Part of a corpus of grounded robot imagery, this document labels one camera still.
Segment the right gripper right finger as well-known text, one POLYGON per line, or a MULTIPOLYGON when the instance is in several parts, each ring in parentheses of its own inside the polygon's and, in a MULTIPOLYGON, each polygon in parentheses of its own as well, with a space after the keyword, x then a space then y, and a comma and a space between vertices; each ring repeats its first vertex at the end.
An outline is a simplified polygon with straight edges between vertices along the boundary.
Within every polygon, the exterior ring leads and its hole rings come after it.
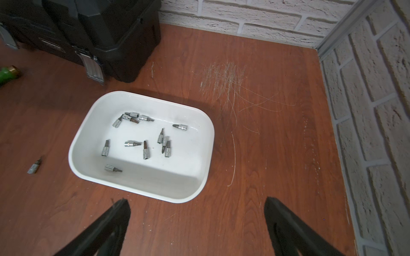
POLYGON ((268 197, 264 216, 276 256, 341 256, 280 200, 268 197))

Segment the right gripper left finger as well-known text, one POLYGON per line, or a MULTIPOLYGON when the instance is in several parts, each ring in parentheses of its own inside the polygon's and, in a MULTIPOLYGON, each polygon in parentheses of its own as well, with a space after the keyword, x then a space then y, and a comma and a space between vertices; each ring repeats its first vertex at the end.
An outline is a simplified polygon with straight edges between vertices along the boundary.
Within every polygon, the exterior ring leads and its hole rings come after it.
POLYGON ((126 199, 117 201, 56 255, 119 256, 130 215, 129 202, 126 199))

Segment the white plastic storage box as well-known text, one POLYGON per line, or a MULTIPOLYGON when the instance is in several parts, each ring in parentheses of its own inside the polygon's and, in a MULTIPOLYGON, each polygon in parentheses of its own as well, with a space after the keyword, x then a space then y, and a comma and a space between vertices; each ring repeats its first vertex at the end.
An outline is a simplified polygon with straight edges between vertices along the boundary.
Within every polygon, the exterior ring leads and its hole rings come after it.
POLYGON ((185 203, 198 196, 208 179, 215 129, 209 116, 190 106, 125 91, 100 97, 92 105, 70 146, 68 162, 79 178, 127 192, 171 203, 185 203), (139 124, 123 120, 112 125, 125 112, 154 119, 139 124), (188 126, 186 131, 173 124, 188 126), (162 153, 157 140, 161 129, 171 141, 171 156, 162 153), (108 156, 101 156, 110 140, 108 156), (142 144, 125 147, 128 140, 142 144), (143 159, 147 141, 149 159, 143 159), (123 172, 108 172, 105 165, 123 172))

